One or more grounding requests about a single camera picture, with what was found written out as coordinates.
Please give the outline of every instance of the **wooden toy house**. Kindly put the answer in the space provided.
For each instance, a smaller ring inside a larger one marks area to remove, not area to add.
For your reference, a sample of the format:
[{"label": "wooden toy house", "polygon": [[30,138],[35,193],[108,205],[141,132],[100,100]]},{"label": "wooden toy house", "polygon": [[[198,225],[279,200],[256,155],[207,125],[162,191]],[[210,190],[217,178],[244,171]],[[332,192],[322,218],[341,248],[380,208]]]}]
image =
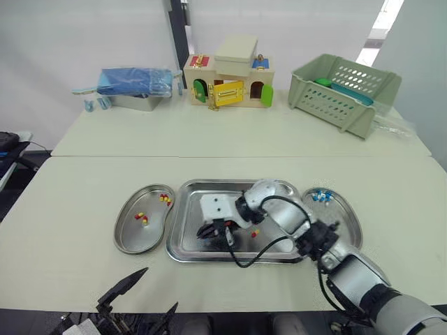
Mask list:
[{"label": "wooden toy house", "polygon": [[229,36],[216,54],[191,54],[183,68],[193,105],[269,107],[272,59],[256,53],[255,36]]}]

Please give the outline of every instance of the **light green basket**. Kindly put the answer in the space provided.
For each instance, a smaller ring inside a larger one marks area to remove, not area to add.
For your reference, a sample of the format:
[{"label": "light green basket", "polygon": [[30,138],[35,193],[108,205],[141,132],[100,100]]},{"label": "light green basket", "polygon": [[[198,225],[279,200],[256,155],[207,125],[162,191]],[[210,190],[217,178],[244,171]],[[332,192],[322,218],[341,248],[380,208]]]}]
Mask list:
[{"label": "light green basket", "polygon": [[342,133],[348,131],[365,139],[371,132],[371,123],[376,114],[374,104],[365,106],[350,96],[316,84],[314,80],[319,78],[327,78],[372,98],[384,112],[393,106],[402,81],[395,73],[370,68],[331,54],[322,54],[292,72],[288,92],[291,108],[298,107],[336,125]]}]

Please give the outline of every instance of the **metal container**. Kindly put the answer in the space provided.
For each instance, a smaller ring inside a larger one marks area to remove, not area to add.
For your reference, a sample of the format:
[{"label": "metal container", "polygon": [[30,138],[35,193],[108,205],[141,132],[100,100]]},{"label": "metal container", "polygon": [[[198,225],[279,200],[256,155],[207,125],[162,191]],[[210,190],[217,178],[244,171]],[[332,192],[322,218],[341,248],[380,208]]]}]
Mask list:
[{"label": "metal container", "polygon": [[[166,185],[154,184],[136,191],[118,215],[113,234],[115,246],[130,254],[154,248],[163,237],[166,216],[174,206],[174,199],[174,191]],[[135,218],[139,213],[148,217],[147,224],[142,218]]]},{"label": "metal container", "polygon": [[[331,192],[333,200],[329,202],[315,201],[314,195],[318,191],[323,193]],[[302,195],[302,202],[310,208],[314,218],[328,225],[339,222],[340,224],[336,233],[345,243],[351,244],[359,249],[362,247],[362,228],[360,227],[356,213],[340,194],[329,188],[310,188]]]},{"label": "metal container", "polygon": [[[171,226],[166,243],[169,255],[179,262],[233,262],[227,245],[222,239],[197,239],[196,233],[203,224],[203,215],[200,208],[202,195],[209,193],[224,193],[239,196],[243,191],[253,186],[255,180],[219,180],[197,179],[186,182],[179,189],[179,202],[176,206],[175,219]],[[289,183],[281,181],[287,195],[293,200],[300,200],[296,188]],[[259,229],[255,238],[251,233]],[[234,233],[236,256],[240,260],[251,260],[256,254],[269,244],[276,236],[283,236],[279,226],[266,218],[262,223],[253,226],[253,229],[239,229]],[[258,262],[299,262],[302,257],[294,247],[289,253],[281,252],[278,246],[273,246],[264,253]]]}]

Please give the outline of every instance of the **toy house door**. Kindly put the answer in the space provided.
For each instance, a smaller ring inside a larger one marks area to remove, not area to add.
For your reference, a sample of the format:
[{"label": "toy house door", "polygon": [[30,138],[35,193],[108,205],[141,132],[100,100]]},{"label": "toy house door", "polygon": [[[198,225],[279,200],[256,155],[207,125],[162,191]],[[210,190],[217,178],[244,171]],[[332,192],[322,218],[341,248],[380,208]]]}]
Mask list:
[{"label": "toy house door", "polygon": [[205,93],[206,87],[203,87],[203,83],[200,82],[200,80],[194,80],[193,86],[194,96],[196,97],[196,99],[202,103],[205,103],[207,95]]},{"label": "toy house door", "polygon": [[264,85],[261,92],[261,103],[266,107],[271,107],[273,101],[273,87]]},{"label": "toy house door", "polygon": [[214,86],[216,106],[230,105],[244,100],[244,82],[229,82]]}]

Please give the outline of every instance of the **green object in basket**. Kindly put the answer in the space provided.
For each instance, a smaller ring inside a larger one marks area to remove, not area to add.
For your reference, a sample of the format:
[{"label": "green object in basket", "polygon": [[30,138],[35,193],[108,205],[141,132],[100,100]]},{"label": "green object in basket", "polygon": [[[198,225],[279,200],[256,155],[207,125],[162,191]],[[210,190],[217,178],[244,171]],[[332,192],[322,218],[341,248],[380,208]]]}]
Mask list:
[{"label": "green object in basket", "polygon": [[326,79],[326,78],[319,78],[319,79],[315,80],[315,82],[317,84],[320,84],[320,85],[325,86],[325,87],[330,87],[330,85],[332,84],[332,82],[329,79]]}]

